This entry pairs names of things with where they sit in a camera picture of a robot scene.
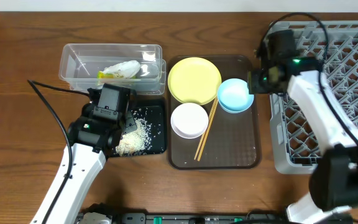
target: clear plastic container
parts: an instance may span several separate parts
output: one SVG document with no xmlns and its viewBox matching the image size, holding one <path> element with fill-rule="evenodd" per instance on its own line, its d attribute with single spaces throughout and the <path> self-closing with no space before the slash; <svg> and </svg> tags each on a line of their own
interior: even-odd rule
<svg viewBox="0 0 358 224">
<path fill-rule="evenodd" d="M 134 78 L 97 78 L 106 67 L 130 60 L 140 63 Z M 166 76 L 161 46 L 155 44 L 67 44 L 59 71 L 60 79 L 68 82 L 72 90 L 86 91 L 110 83 L 141 95 L 163 94 Z"/>
</svg>

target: yellow plate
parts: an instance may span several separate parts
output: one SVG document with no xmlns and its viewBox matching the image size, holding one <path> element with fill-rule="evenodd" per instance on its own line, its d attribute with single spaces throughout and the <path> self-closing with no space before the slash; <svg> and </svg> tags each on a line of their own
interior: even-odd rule
<svg viewBox="0 0 358 224">
<path fill-rule="evenodd" d="M 204 105 L 216 97 L 222 77 L 209 60 L 192 57 L 179 61 L 168 76 L 172 96 L 181 103 Z"/>
</svg>

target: brown tray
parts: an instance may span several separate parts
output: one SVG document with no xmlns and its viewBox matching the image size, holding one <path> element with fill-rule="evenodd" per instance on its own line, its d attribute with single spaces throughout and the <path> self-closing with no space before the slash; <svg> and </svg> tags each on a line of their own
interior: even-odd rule
<svg viewBox="0 0 358 224">
<path fill-rule="evenodd" d="M 179 56 L 170 61 L 169 69 L 188 57 L 201 57 L 214 63 L 221 73 L 222 82 L 230 78 L 241 78 L 246 81 L 248 70 L 252 69 L 248 58 L 241 55 Z M 172 111 L 180 104 L 168 93 L 169 121 Z M 203 108 L 209 113 L 212 104 L 213 102 L 203 105 Z M 171 127 L 168 128 L 168 159 L 177 169 L 253 168 L 260 161 L 257 124 L 255 100 L 248 110 L 238 114 L 225 112 L 218 105 L 201 160 L 199 162 L 194 160 L 201 137 L 184 139 L 179 137 Z"/>
</svg>

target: blue bowl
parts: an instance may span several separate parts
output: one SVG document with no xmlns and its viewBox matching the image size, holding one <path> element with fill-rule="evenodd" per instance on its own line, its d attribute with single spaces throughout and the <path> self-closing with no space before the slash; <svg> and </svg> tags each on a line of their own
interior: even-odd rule
<svg viewBox="0 0 358 224">
<path fill-rule="evenodd" d="M 254 96 L 249 94 L 247 82 L 232 78 L 224 81 L 219 87 L 218 100 L 224 111 L 240 113 L 252 105 Z"/>
</svg>

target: white bowl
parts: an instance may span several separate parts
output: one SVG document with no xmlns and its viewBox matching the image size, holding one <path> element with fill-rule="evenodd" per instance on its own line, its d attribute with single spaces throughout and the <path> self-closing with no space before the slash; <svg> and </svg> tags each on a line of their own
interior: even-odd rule
<svg viewBox="0 0 358 224">
<path fill-rule="evenodd" d="M 171 127 L 182 138 L 197 138 L 208 127 L 208 114 L 200 105 L 184 103 L 172 112 Z"/>
</svg>

